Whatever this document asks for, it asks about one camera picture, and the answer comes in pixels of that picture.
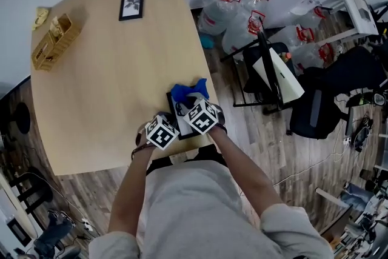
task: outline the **white box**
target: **white box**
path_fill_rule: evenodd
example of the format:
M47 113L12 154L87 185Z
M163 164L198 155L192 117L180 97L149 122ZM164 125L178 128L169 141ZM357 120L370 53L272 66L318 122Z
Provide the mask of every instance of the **white box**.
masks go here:
M147 140L162 150L179 135L179 132L159 115L145 125L145 132Z
M206 100L202 99L183 119L200 134L205 134L218 122L218 114Z

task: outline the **wrist strap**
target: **wrist strap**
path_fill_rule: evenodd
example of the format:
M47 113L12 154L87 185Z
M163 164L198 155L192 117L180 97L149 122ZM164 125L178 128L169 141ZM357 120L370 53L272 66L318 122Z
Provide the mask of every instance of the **wrist strap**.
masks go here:
M153 144L147 144L147 143L145 143L145 144L143 144L143 145L141 145L141 146L139 146L139 147L133 149L133 150L132 150L132 153L131 153L131 160L133 160L133 157L135 156L135 153L136 153L136 152L139 152L140 150L143 150L143 149L149 148L149 147L155 147L155 146L154 146Z

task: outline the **blue cloth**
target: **blue cloth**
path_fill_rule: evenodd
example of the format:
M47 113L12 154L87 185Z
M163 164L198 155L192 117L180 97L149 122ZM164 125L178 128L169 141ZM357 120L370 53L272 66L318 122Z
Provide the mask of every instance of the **blue cloth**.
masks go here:
M209 99L209 93L207 93L205 78L199 79L196 86L192 88L188 86L182 86L180 84L175 84L174 87L171 89L171 96L177 103L186 104L186 95L194 92L201 93L203 96L205 96L206 99Z

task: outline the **gray t-shirt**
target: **gray t-shirt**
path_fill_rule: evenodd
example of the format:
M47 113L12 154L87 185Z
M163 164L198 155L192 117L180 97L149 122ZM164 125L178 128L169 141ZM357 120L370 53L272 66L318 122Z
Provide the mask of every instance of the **gray t-shirt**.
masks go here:
M333 258L304 209L276 204L260 230L243 213L229 170L192 161L147 176L137 240L111 232L89 245L91 259Z

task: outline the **wooden floor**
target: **wooden floor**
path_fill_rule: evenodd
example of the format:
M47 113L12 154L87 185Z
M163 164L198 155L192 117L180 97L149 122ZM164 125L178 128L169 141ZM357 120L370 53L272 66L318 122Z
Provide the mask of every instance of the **wooden floor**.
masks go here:
M332 35L338 33L339 29L346 28L341 17L335 16L329 20L330 22L326 22L317 32L317 37ZM344 151L342 140L345 126L342 126L342 123L337 125L336 130L326 140L311 140L297 135L287 136L286 121L290 111L286 110L264 116L261 113L262 107L233 108L234 99L239 100L239 98L237 96L238 84L232 70L232 64L228 61L220 63L222 49L219 41L214 49L205 50L204 53L219 103L226 116L226 126L231 139L268 174L274 184L292 174L304 171L280 183L276 189L285 203L304 207L312 224L318 230L322 229L335 218L339 209L332 203L323 200L315 193L315 189L320 187L337 196L341 192L342 185L349 181L351 176L352 182L363 186L364 181L358 178L358 174L361 168L371 169L373 167L377 153L377 136L370 136L367 147L357 158L358 153L349 147ZM341 99L347 99L347 97L341 95L338 100ZM22 172L26 166L26 160L22 160L23 154L25 154L30 165L38 167L51 185L58 187L60 193L80 209L100 234L105 233L113 198L127 168L120 167L79 175L54 176L36 124L30 81L25 82L1 101L0 115L4 116L7 112L14 111L17 103L21 101L25 102L30 109L32 128L27 135L22 135L17 130L15 123L10 123L7 131L16 138L16 142L11 143L14 151L12 148L9 149L6 160L20 166L18 170ZM338 104L345 112L345 102ZM355 110L354 119L360 119L366 113L369 113L374 119L373 132L378 133L381 124L380 109L369 105L358 107ZM338 153L338 155L329 156L331 153ZM322 163L307 170L320 161ZM244 203L244 211L252 224L258 226L258 217L243 193L241 198ZM48 223L46 216L48 208L69 211L67 202L55 194L55 199L51 203L45 203L36 210L37 217L45 225ZM70 209L72 217L81 220L81 214L73 207ZM78 223L78 228L64 240L64 244L71 244L75 236L83 234L82 225ZM75 244L81 245L82 256L88 257L87 241L79 242L76 240Z

